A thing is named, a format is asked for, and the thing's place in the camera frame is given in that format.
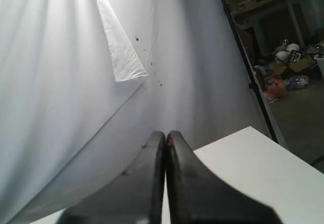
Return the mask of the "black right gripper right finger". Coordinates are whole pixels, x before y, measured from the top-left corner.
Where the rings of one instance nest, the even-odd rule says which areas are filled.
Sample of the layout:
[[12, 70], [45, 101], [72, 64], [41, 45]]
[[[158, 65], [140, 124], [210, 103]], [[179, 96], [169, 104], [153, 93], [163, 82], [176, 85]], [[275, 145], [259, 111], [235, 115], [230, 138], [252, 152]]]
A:
[[273, 208], [215, 175], [179, 131], [167, 136], [166, 176], [172, 223], [280, 223]]

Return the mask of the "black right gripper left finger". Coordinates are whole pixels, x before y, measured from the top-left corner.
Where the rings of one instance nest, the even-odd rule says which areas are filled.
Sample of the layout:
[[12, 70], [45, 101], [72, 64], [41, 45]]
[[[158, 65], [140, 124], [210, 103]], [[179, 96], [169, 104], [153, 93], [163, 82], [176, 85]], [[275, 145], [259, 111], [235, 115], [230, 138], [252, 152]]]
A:
[[58, 223], [161, 223], [165, 135], [154, 131], [131, 164], [99, 191], [66, 209]]

